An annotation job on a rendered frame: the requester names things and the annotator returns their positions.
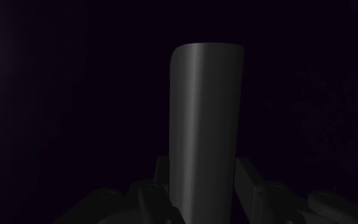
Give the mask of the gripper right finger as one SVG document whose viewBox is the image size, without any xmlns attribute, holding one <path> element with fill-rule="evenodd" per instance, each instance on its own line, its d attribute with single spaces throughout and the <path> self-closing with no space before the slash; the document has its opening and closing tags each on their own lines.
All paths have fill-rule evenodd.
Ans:
<svg viewBox="0 0 358 224">
<path fill-rule="evenodd" d="M 358 224 L 358 205 L 324 190 L 301 198 L 264 180 L 246 157 L 235 161 L 234 189 L 250 224 Z"/>
</svg>

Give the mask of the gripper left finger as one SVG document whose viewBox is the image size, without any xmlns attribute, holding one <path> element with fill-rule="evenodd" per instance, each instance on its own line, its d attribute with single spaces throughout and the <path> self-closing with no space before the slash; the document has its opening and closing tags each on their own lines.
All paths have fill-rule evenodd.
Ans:
<svg viewBox="0 0 358 224">
<path fill-rule="evenodd" d="M 169 158 L 159 157 L 153 180 L 136 181 L 126 194 L 93 191 L 54 224 L 185 224 L 169 199 Z"/>
</svg>

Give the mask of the tall grey cylinder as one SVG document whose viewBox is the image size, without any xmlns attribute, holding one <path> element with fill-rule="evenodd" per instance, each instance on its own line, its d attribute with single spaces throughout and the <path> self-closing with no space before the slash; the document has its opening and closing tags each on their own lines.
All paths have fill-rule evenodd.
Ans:
<svg viewBox="0 0 358 224">
<path fill-rule="evenodd" d="M 244 49 L 192 43 L 170 61 L 169 197 L 186 224 L 229 224 Z"/>
</svg>

